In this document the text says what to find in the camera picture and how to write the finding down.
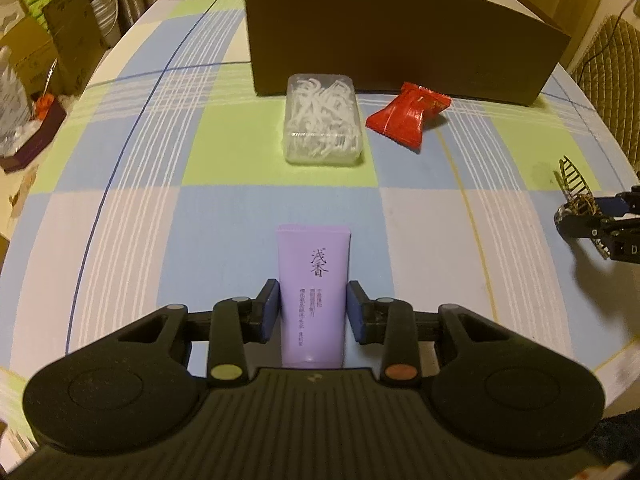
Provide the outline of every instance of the plastic bag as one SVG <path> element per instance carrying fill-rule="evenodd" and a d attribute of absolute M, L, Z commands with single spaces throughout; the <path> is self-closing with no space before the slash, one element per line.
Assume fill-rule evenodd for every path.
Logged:
<path fill-rule="evenodd" d="M 367 118 L 367 128 L 416 152 L 422 145 L 422 124 L 451 104 L 451 98 L 428 88 L 405 82 L 400 95 Z"/>
<path fill-rule="evenodd" d="M 31 118 L 30 102 L 22 82 L 9 64 L 11 50 L 0 50 L 0 139 L 12 136 Z"/>
<path fill-rule="evenodd" d="M 0 139 L 0 156 L 14 156 L 42 126 L 41 120 L 29 121 L 18 126 L 15 131 Z"/>

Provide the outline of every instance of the brown cardboard panel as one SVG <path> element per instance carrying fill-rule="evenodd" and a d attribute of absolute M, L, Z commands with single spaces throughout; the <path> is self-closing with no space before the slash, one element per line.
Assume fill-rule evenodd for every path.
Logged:
<path fill-rule="evenodd" d="M 293 73 L 342 73 L 361 91 L 407 80 L 531 104 L 569 41 L 518 0 L 246 0 L 246 13 L 259 95 Z"/>
<path fill-rule="evenodd" d="M 66 94 L 79 94 L 106 50 L 89 0 L 53 0 L 43 8 Z"/>

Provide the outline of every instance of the chair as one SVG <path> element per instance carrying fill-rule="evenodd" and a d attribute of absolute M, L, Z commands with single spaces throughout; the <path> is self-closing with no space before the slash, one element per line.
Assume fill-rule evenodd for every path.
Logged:
<path fill-rule="evenodd" d="M 609 16 L 571 76 L 606 45 L 617 16 Z M 636 172 L 640 171 L 640 30 L 620 19 L 603 53 L 584 69 L 580 88 L 598 111 Z"/>

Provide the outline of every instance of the cardboard box background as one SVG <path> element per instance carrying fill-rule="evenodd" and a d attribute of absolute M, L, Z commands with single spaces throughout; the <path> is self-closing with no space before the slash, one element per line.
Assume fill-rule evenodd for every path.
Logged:
<path fill-rule="evenodd" d="M 359 91 L 404 81 L 450 95 L 531 104 L 569 37 L 519 0 L 245 0 L 254 86 L 342 73 Z"/>

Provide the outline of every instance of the yellow line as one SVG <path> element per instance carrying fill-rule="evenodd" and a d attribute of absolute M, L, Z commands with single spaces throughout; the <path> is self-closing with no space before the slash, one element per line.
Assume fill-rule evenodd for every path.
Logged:
<path fill-rule="evenodd" d="M 636 336 L 635 338 L 633 338 L 631 341 L 629 341 L 626 345 L 624 345 L 620 350 L 618 350 L 615 354 L 613 354 L 609 359 L 607 359 L 606 361 L 600 363 L 598 366 L 596 366 L 593 371 L 597 372 L 598 370 L 600 370 L 601 368 L 605 367 L 606 365 L 608 365 L 610 362 L 613 361 L 613 359 L 615 359 L 616 357 L 618 357 L 620 354 L 622 354 L 622 352 L 624 352 L 625 350 L 631 348 L 633 345 L 635 345 L 638 342 L 639 338 Z"/>
<path fill-rule="evenodd" d="M 482 248 L 482 242 L 480 241 L 480 234 L 478 233 L 478 226 L 476 225 L 476 219 L 474 218 L 474 214 L 471 211 L 471 204 L 469 203 L 469 198 L 466 195 L 466 190 L 464 184 L 462 184 L 462 179 L 460 178 L 460 174 L 458 173 L 458 168 L 456 167 L 456 163 L 451 156 L 451 152 L 447 147 L 447 143 L 442 136 L 442 132 L 439 128 L 436 128 L 436 134 L 438 135 L 438 139 L 442 144 L 442 149 L 444 150 L 444 154 L 449 161 L 449 165 L 451 166 L 451 171 L 453 172 L 453 176 L 456 179 L 456 183 L 458 184 L 458 188 L 460 188 L 460 193 L 462 194 L 462 200 L 465 202 L 466 214 L 469 216 L 469 222 L 471 222 L 471 230 L 474 232 L 474 238 L 476 239 L 476 245 L 478 246 L 478 253 L 480 255 L 480 263 L 482 265 L 482 272 L 484 272 L 484 281 L 486 283 L 486 291 L 489 295 L 489 303 L 491 304 L 491 314 L 494 316 L 494 321 L 498 323 L 498 309 L 495 306 L 495 298 L 494 298 L 494 290 L 491 286 L 491 278 L 489 277 L 489 269 L 486 264 L 486 258 L 484 257 L 484 249 Z"/>
<path fill-rule="evenodd" d="M 11 370 L 9 370 L 8 368 L 4 368 L 3 366 L 0 366 L 0 374 L 4 374 L 4 375 L 9 375 L 14 379 L 17 379 L 19 381 L 22 381 L 23 383 L 27 382 L 27 379 L 25 379 L 24 377 L 18 375 L 15 372 L 12 372 Z"/>

